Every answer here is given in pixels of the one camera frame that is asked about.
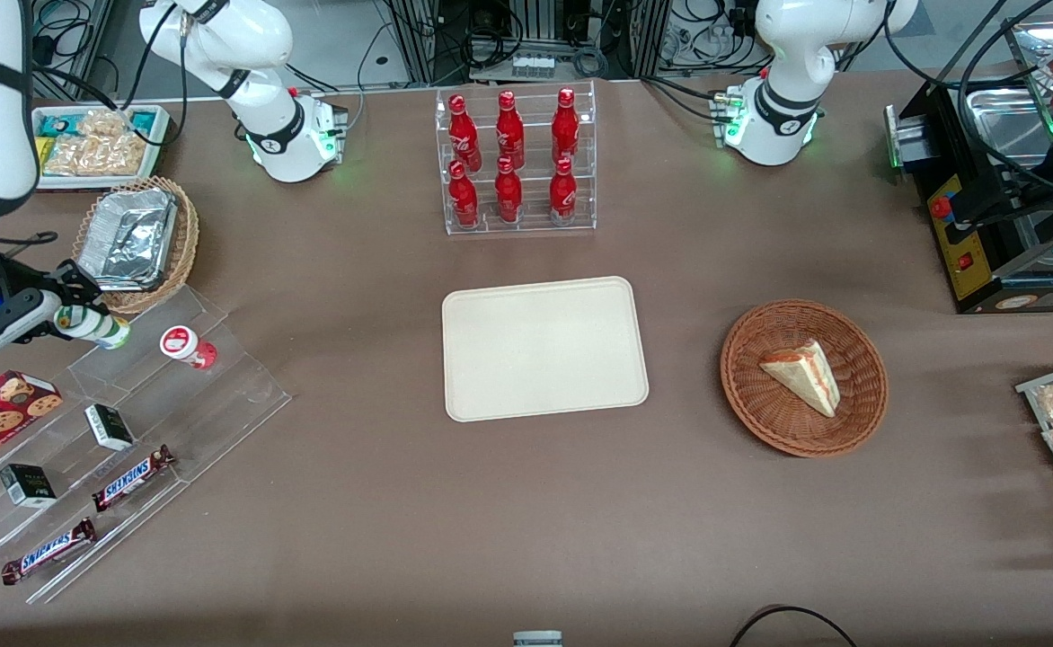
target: bread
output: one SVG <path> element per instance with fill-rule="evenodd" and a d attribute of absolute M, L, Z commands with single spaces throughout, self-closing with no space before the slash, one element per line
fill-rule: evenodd
<path fill-rule="evenodd" d="M 814 339 L 807 340 L 796 349 L 784 349 L 769 353 L 759 361 L 762 371 L 775 380 L 781 381 L 798 397 L 827 418 L 834 417 L 841 396 L 826 352 Z"/>

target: brown tablecloth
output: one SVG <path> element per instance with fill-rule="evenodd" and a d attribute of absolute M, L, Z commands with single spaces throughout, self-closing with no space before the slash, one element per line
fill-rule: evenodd
<path fill-rule="evenodd" d="M 770 603 L 860 644 L 1053 644 L 1053 467 L 1013 392 L 1053 369 L 1053 315 L 953 314 L 886 161 L 882 106 L 916 85 L 843 75 L 800 158 L 756 168 L 647 86 L 600 82 L 599 229 L 497 241 L 443 233 L 433 91 L 372 95 L 346 163 L 299 185 L 252 163 L 222 102 L 193 103 L 163 163 L 202 221 L 191 283 L 297 399 L 55 602 L 0 586 L 0 644 L 711 646 Z M 58 229 L 21 257 L 54 267 L 92 199 L 39 196 L 1 233 Z M 644 405 L 448 418 L 449 292 L 614 274 Z M 855 454 L 778 454 L 720 394 L 724 332 L 782 297 L 883 353 L 889 414 Z M 0 371 L 83 350 L 8 348 Z M 763 625 L 744 644 L 829 635 Z"/>

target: coca-cola bottle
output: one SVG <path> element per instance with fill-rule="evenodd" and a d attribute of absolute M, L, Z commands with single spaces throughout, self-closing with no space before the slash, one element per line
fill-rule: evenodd
<path fill-rule="evenodd" d="M 458 227 L 476 229 L 478 227 L 478 192 L 475 184 L 466 177 L 466 168 L 458 160 L 451 160 L 451 202 L 456 213 Z"/>
<path fill-rule="evenodd" d="M 499 158 L 499 176 L 494 179 L 494 192 L 499 196 L 499 217 L 514 224 L 523 213 L 523 183 L 515 173 L 511 156 Z"/>
<path fill-rule="evenodd" d="M 578 190 L 571 176 L 571 158 L 559 159 L 554 164 L 555 173 L 551 179 L 551 222 L 567 227 L 575 220 L 575 192 Z"/>
<path fill-rule="evenodd" d="M 515 94 L 510 90 L 499 92 L 499 121 L 494 124 L 499 137 L 499 155 L 509 156 L 515 169 L 526 163 L 526 143 L 523 140 L 523 118 L 515 107 Z"/>
<path fill-rule="evenodd" d="M 478 152 L 475 120 L 466 114 L 466 100 L 461 95 L 452 95 L 448 106 L 451 106 L 451 148 L 456 158 L 466 164 L 466 171 L 477 172 L 482 168 L 482 154 Z"/>
<path fill-rule="evenodd" d="M 551 156 L 559 163 L 563 156 L 575 159 L 578 152 L 578 115 L 575 113 L 575 91 L 559 90 L 559 110 L 551 122 Z"/>

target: wicker basket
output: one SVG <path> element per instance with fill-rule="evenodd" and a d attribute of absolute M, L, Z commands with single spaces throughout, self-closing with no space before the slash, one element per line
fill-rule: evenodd
<path fill-rule="evenodd" d="M 123 187 L 112 189 L 111 193 L 117 192 L 142 192 L 144 189 L 163 189 L 171 192 L 179 200 L 179 210 L 175 218 L 175 232 L 171 238 L 171 251 L 168 253 L 168 264 L 166 266 L 166 278 L 156 290 L 150 292 L 103 292 L 103 302 L 113 312 L 119 314 L 138 314 L 147 308 L 164 302 L 183 283 L 186 276 L 191 274 L 191 266 L 195 262 L 195 246 L 199 242 L 199 216 L 195 213 L 195 204 L 186 199 L 186 193 L 182 192 L 174 181 L 164 177 L 148 177 L 145 180 L 133 181 Z M 79 235 L 76 242 L 71 247 L 71 257 L 79 258 L 79 251 L 83 250 L 83 241 L 87 238 L 87 228 L 91 227 L 92 216 L 95 214 L 96 201 L 87 210 L 87 216 L 83 218 L 79 226 Z"/>
<path fill-rule="evenodd" d="M 841 401 L 818 413 L 759 368 L 768 353 L 814 338 L 822 345 Z M 777 300 L 741 315 L 722 345 L 722 388 L 735 413 L 770 446 L 810 458 L 858 449 L 882 424 L 889 385 L 882 357 L 847 316 L 818 302 Z"/>

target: floor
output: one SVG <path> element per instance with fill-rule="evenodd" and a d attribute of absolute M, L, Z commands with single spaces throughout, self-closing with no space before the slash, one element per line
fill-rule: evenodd
<path fill-rule="evenodd" d="M 321 79 L 323 82 L 342 87 L 357 84 L 359 62 L 362 62 L 361 82 L 370 87 L 395 87 L 406 84 L 409 76 L 403 70 L 402 58 L 394 35 L 390 30 L 380 34 L 374 45 L 371 40 L 383 24 L 383 17 L 390 16 L 385 5 L 377 0 L 269 0 L 279 7 L 291 21 L 296 48 L 292 62 L 303 73 Z M 713 12 L 704 9 L 704 3 L 710 0 L 691 0 L 690 11 L 695 15 L 708 15 Z M 113 15 L 107 21 L 107 32 L 101 40 L 99 54 L 112 58 L 119 66 L 120 74 L 132 77 L 139 55 L 144 48 L 144 38 L 139 33 L 137 15 L 139 5 L 144 0 L 126 0 L 114 4 Z M 1014 15 L 1032 0 L 1010 0 L 1005 5 L 1001 16 Z M 450 7 L 455 4 L 440 4 L 441 14 L 452 17 Z M 906 28 L 896 34 L 899 48 L 906 57 L 922 68 L 940 68 L 945 65 L 958 44 L 967 34 L 981 20 L 991 5 L 992 0 L 970 0 L 966 3 L 955 3 L 953 0 L 921 0 L 913 20 Z M 674 0 L 677 13 L 686 15 L 687 0 Z M 1053 14 L 1053 3 L 1038 12 L 1039 15 Z M 997 25 L 1000 20 L 992 21 Z M 688 37 L 694 36 L 700 28 L 698 24 L 682 23 L 671 17 L 671 30 L 677 34 L 686 28 Z M 723 45 L 731 44 L 729 38 L 715 36 L 701 38 L 699 47 L 703 51 L 720 51 Z M 1008 61 L 1010 52 L 1004 42 L 995 45 L 986 57 L 987 64 Z M 756 60 L 756 55 L 748 61 Z M 679 62 L 688 62 L 688 58 L 679 58 Z M 437 76 L 445 76 L 448 82 L 456 76 L 449 73 L 456 66 L 452 57 L 440 58 L 436 70 Z M 854 71 L 900 70 L 901 63 L 890 51 L 882 38 L 862 53 L 855 61 Z M 286 82 L 299 86 L 309 86 L 307 82 L 299 81 L 294 75 L 283 71 Z M 108 65 L 96 65 L 92 71 L 92 81 L 96 84 L 114 90 L 113 72 Z M 142 99 L 173 98 L 179 95 L 179 74 L 174 63 L 153 58 L 144 70 L 139 97 Z M 198 79 L 188 78 L 188 94 L 193 97 L 211 97 L 212 92 L 203 86 Z"/>

